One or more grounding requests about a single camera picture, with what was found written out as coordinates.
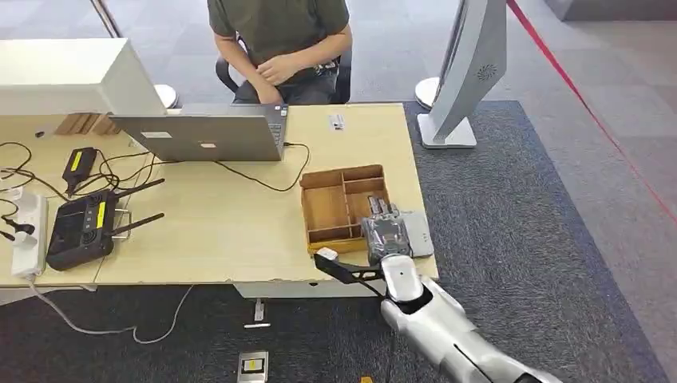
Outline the person's left hand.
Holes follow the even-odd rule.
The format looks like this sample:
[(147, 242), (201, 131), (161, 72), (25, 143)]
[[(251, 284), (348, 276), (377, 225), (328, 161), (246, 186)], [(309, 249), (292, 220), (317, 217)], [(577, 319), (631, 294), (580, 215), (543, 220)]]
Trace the person's left hand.
[(260, 64), (257, 73), (271, 85), (280, 85), (292, 78), (303, 67), (294, 54), (275, 56)]

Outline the person's right hand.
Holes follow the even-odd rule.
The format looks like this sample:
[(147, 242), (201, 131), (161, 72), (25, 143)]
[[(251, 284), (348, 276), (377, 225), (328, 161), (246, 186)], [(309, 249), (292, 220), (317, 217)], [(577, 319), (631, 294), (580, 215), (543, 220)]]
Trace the person's right hand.
[(276, 105), (283, 103), (283, 97), (281, 96), (279, 90), (267, 81), (255, 83), (253, 87), (261, 104)]

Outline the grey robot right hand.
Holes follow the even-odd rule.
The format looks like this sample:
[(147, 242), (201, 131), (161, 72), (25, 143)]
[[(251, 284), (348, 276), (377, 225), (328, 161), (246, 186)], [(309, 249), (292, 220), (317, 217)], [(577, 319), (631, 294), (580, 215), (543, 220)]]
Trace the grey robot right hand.
[(369, 264), (377, 266), (388, 255), (412, 257), (406, 224), (397, 206), (376, 195), (369, 195), (367, 200), (371, 215), (361, 219), (361, 228)]

